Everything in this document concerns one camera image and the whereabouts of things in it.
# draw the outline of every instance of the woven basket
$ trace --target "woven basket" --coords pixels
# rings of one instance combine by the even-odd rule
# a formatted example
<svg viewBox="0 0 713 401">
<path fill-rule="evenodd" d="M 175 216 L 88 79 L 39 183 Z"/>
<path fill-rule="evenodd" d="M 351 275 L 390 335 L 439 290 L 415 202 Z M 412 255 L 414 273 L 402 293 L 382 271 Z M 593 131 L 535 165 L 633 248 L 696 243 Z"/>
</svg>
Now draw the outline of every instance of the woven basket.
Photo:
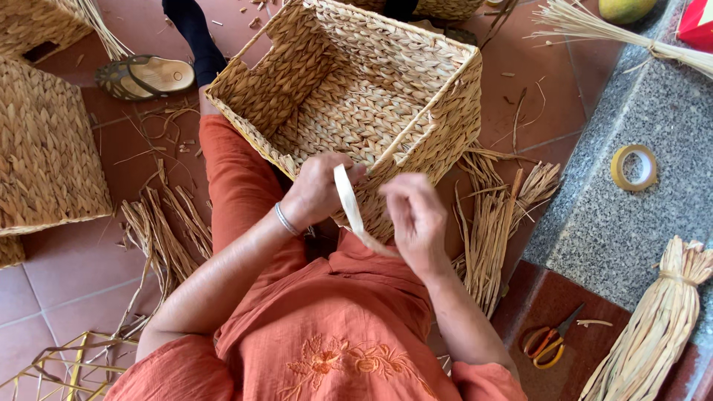
<svg viewBox="0 0 713 401">
<path fill-rule="evenodd" d="M 453 21 L 465 21 L 483 5 L 485 0 L 419 0 L 414 10 L 415 15 L 432 16 Z M 360 9 L 381 13 L 386 0 L 345 0 Z"/>
<path fill-rule="evenodd" d="M 112 213 L 78 86 L 0 56 L 0 235 Z"/>
<path fill-rule="evenodd" d="M 0 237 L 0 269 L 18 265 L 25 261 L 25 250 L 20 237 Z"/>
<path fill-rule="evenodd" d="M 273 46 L 249 69 L 240 57 L 263 34 Z M 293 180 L 325 151 L 366 164 L 356 198 L 383 240 L 393 228 L 377 188 L 409 171 L 441 179 L 480 133 L 480 77 L 476 47 L 336 1 L 293 0 L 206 94 Z M 342 212 L 333 217 L 347 225 Z"/>
<path fill-rule="evenodd" d="M 38 63 L 92 32 L 74 0 L 0 0 L 0 55 Z M 39 58 L 24 54 L 51 42 L 57 45 Z"/>
</svg>

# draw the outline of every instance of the basket rim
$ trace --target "basket rim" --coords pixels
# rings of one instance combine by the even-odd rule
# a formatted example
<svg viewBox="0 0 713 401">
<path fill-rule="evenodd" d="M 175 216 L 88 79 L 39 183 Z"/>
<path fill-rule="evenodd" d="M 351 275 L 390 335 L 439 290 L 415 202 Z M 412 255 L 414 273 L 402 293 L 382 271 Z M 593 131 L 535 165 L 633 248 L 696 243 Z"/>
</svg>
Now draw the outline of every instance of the basket rim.
<svg viewBox="0 0 713 401">
<path fill-rule="evenodd" d="M 369 168 L 369 171 L 372 171 L 372 170 L 374 170 L 374 169 L 376 169 L 376 168 L 378 168 L 378 167 L 381 167 L 381 165 L 384 164 L 384 163 L 386 163 L 386 161 L 387 161 L 389 158 L 392 158 L 393 154 L 394 154 L 394 153 L 396 152 L 396 150 L 397 150 L 397 149 L 396 149 L 397 146 L 398 146 L 398 145 L 401 143 L 401 141 L 406 137 L 407 131 L 411 130 L 411 129 L 416 125 L 416 123 L 417 123 L 426 113 L 428 113 L 428 112 L 433 108 L 434 104 L 435 104 L 437 101 L 439 101 L 439 100 L 441 99 L 441 97 L 443 97 L 443 95 L 447 92 L 447 90 L 449 90 L 449 88 L 451 87 L 451 85 L 453 84 L 453 82 L 454 82 L 456 79 L 459 79 L 459 78 L 460 78 L 460 76 L 461 76 L 462 73 L 463 73 L 463 70 L 465 70 L 465 68 L 467 68 L 467 67 L 471 64 L 471 62 L 472 62 L 473 60 L 482 58 L 481 50 L 480 50 L 480 48 L 478 48 L 477 46 L 473 46 L 473 45 L 469 45 L 469 44 L 464 44 L 464 43 L 461 43 L 461 42 L 459 42 L 459 41 L 455 41 L 455 40 L 453 40 L 453 39 L 446 38 L 445 35 L 443 35 L 443 34 L 436 34 L 435 32 L 427 31 L 426 29 L 419 28 L 419 27 L 417 27 L 417 26 L 409 25 L 409 24 L 406 24 L 406 23 L 397 21 L 397 20 L 395 20 L 395 19 L 390 19 L 390 18 L 385 17 L 385 16 L 382 16 L 381 14 L 378 14 L 378 13 L 376 13 L 376 12 L 374 12 L 374 11 L 367 11 L 367 10 L 364 10 L 364 9 L 360 9 L 359 7 L 353 6 L 353 5 L 351 5 L 351 4 L 341 3 L 341 2 L 336 1 L 336 0 L 286 0 L 286 1 L 284 2 L 283 6 L 280 8 L 280 10 L 267 22 L 267 24 L 265 24 L 265 25 L 255 34 L 255 36 L 252 37 L 252 39 L 250 39 L 250 40 L 245 44 L 245 46 L 242 48 L 242 50 L 240 50 L 240 52 L 239 52 L 238 54 L 236 54 L 235 56 L 233 56 L 233 57 L 230 59 L 230 62 L 228 63 L 228 65 L 215 77 L 215 79 L 214 79 L 214 80 L 210 83 L 210 85 L 205 89 L 204 95 L 208 98 L 208 100 L 209 100 L 211 103 L 213 103 L 214 106 L 216 106 L 216 107 L 221 111 L 221 114 L 225 115 L 225 110 L 224 110 L 223 108 L 227 108 L 228 110 L 230 110 L 230 112 L 232 112 L 232 113 L 234 113 L 234 114 L 235 114 L 235 112 L 232 111 L 232 109 L 231 109 L 227 104 L 223 103 L 223 101 L 222 101 L 221 99 L 216 98 L 216 97 L 214 97 L 214 96 L 212 95 L 212 89 L 213 89 L 213 87 L 216 86 L 216 85 L 218 85 L 227 75 L 230 74 L 230 71 L 229 71 L 229 70 L 230 70 L 230 67 L 231 67 L 231 66 L 240 65 L 240 63 L 244 63 L 244 61 L 240 60 L 240 57 L 243 56 L 243 55 L 245 54 L 245 52 L 246 52 L 253 44 L 255 44 L 255 42 L 256 42 L 265 32 L 267 32 L 267 30 L 279 19 L 279 17 L 281 17 L 281 15 L 282 15 L 283 13 L 287 12 L 286 10 L 291 9 L 293 6 L 299 6 L 299 5 L 298 5 L 298 2 L 301 3 L 302 7 L 314 7 L 314 6 L 316 6 L 319 2 L 324 2 L 324 3 L 327 3 L 327 4 L 331 4 L 331 5 L 334 5 L 334 6 L 336 6 L 336 7 L 343 8 L 343 9 L 347 9 L 347 10 L 350 10 L 350 11 L 355 12 L 355 13 L 358 13 L 358 14 L 362 14 L 362 15 L 367 16 L 367 17 L 371 17 L 371 18 L 375 18 L 375 19 L 382 20 L 382 21 L 387 22 L 387 23 L 389 23 L 389 24 L 391 24 L 391 25 L 393 25 L 393 26 L 397 26 L 397 27 L 399 27 L 399 28 L 401 28 L 401 29 L 410 31 L 411 33 L 428 36 L 429 38 L 431 38 L 431 39 L 433 39 L 433 40 L 438 39 L 438 40 L 441 40 L 441 41 L 445 41 L 446 43 L 448 43 L 448 44 L 450 44 L 450 45 L 452 45 L 452 46 L 455 46 L 456 48 L 460 48 L 461 50 L 465 50 L 465 51 L 470 51 L 470 52 L 471 52 L 471 55 L 463 62 L 463 64 L 461 64 L 460 67 L 458 67 L 458 69 L 448 78 L 448 80 L 446 80 L 446 82 L 445 82 L 445 83 L 443 84 L 443 86 L 438 90 L 438 92 L 436 92 L 436 94 L 433 95 L 433 97 L 431 98 L 431 100 L 421 109 L 421 111 L 419 111 L 419 113 L 418 113 L 413 119 L 411 119 L 411 122 L 406 126 L 406 128 L 404 128 L 403 130 L 401 130 L 401 132 L 399 132 L 398 135 L 396 135 L 396 138 L 394 138 L 394 140 L 389 144 L 389 147 L 379 156 L 379 159 L 376 160 L 376 162 L 374 163 L 374 165 L 373 165 L 371 168 Z M 256 69 L 259 69 L 259 68 L 261 67 L 260 64 L 262 63 L 263 59 L 268 55 L 268 53 L 266 53 L 252 68 L 249 68 L 249 70 L 254 71 L 254 70 L 256 70 Z M 238 132 L 240 132 L 240 134 L 242 135 L 242 137 L 245 138 L 245 139 L 250 143 L 250 145 L 251 145 L 254 149 L 256 149 L 256 150 L 258 150 L 258 151 L 260 152 L 260 154 L 262 155 L 263 158 L 266 158 L 270 163 L 272 163 L 273 165 L 277 166 L 283 173 L 285 173 L 285 175 L 287 175 L 288 177 L 290 177 L 292 180 L 294 180 L 294 179 L 296 178 L 296 177 L 293 176 L 293 174 L 291 174 L 289 171 L 286 171 L 286 170 L 280 165 L 280 163 L 279 163 L 278 161 L 276 161 L 275 158 L 273 158 L 268 152 L 266 152 L 264 149 L 262 149 L 262 147 L 260 147 L 257 143 L 255 143 L 255 142 L 250 138 L 250 136 L 247 135 L 247 133 L 245 133 L 240 127 L 237 126 L 237 124 L 235 124 L 235 123 L 233 123 L 233 122 L 231 121 L 231 125 L 233 125 L 233 127 L 234 127 L 235 129 L 237 129 Z M 425 141 L 426 139 L 427 139 L 427 137 L 425 137 L 425 135 L 424 135 L 424 137 L 421 137 L 421 138 L 416 142 L 416 144 L 420 144 L 420 143 L 422 143 L 423 141 Z M 409 151 L 406 152 L 406 155 L 405 155 L 398 163 L 397 163 L 396 161 L 394 161 L 394 162 L 396 163 L 396 165 L 402 166 L 402 165 L 409 159 L 409 156 L 411 156 L 411 155 L 416 151 L 416 149 L 417 149 L 418 147 L 419 147 L 419 146 L 413 146 L 412 148 L 410 148 Z M 292 158 L 291 155 L 283 155 L 283 156 Z"/>
</svg>

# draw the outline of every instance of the scissor blade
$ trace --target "scissor blade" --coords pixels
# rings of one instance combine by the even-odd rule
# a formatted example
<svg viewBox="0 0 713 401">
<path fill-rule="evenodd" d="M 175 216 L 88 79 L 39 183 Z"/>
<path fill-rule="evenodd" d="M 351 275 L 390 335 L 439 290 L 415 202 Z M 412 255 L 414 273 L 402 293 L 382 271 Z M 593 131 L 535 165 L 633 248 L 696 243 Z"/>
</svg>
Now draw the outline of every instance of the scissor blade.
<svg viewBox="0 0 713 401">
<path fill-rule="evenodd" d="M 577 314 L 580 312 L 580 310 L 582 310 L 582 308 L 584 308 L 584 305 L 585 304 L 582 303 L 582 305 L 580 305 L 579 308 L 577 308 L 577 310 L 575 310 L 572 313 L 572 315 L 570 315 L 570 317 L 567 318 L 567 320 L 562 322 L 562 324 L 557 327 L 557 333 L 560 333 L 560 337 L 562 337 L 562 338 L 565 337 L 565 333 L 567 332 L 567 329 L 570 328 L 570 324 L 572 324 L 572 321 L 574 321 L 574 319 L 577 317 Z"/>
</svg>

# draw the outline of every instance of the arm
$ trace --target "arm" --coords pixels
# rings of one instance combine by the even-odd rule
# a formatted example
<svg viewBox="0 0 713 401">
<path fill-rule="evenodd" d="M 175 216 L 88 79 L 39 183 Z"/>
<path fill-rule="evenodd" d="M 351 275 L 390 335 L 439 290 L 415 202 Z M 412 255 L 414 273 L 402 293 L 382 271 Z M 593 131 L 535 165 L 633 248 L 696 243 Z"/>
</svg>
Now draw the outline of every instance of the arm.
<svg viewBox="0 0 713 401">
<path fill-rule="evenodd" d="M 280 203 L 285 218 L 299 231 L 329 217 L 340 205 L 334 167 L 344 164 L 352 183 L 365 167 L 346 155 L 310 158 Z M 231 316 L 270 262 L 275 249 L 292 234 L 271 209 L 257 224 L 205 262 L 166 300 L 144 329 L 136 352 L 139 361 L 171 340 L 188 334 L 211 336 Z"/>
<path fill-rule="evenodd" d="M 498 363 L 519 381 L 515 363 L 451 267 L 444 242 L 448 215 L 423 174 L 401 174 L 381 187 L 394 221 L 394 240 L 424 282 L 453 361 Z"/>
</svg>

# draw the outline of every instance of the woman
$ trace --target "woman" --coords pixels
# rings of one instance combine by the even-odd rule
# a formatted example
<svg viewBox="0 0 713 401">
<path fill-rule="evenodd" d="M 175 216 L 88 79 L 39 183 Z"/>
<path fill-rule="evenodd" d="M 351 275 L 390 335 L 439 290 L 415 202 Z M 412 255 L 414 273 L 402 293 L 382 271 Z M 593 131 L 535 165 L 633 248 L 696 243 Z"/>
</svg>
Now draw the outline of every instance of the woman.
<svg viewBox="0 0 713 401">
<path fill-rule="evenodd" d="M 194 0 L 165 0 L 164 11 L 195 54 L 202 93 L 225 60 Z M 380 189 L 403 260 L 342 229 L 329 260 L 307 264 L 300 233 L 339 208 L 333 168 L 344 164 L 356 183 L 365 167 L 340 153 L 315 156 L 283 194 L 204 96 L 200 110 L 215 256 L 159 309 L 107 400 L 526 399 L 453 273 L 447 214 L 426 176 L 402 174 Z M 425 343 L 432 314 L 451 377 Z"/>
</svg>

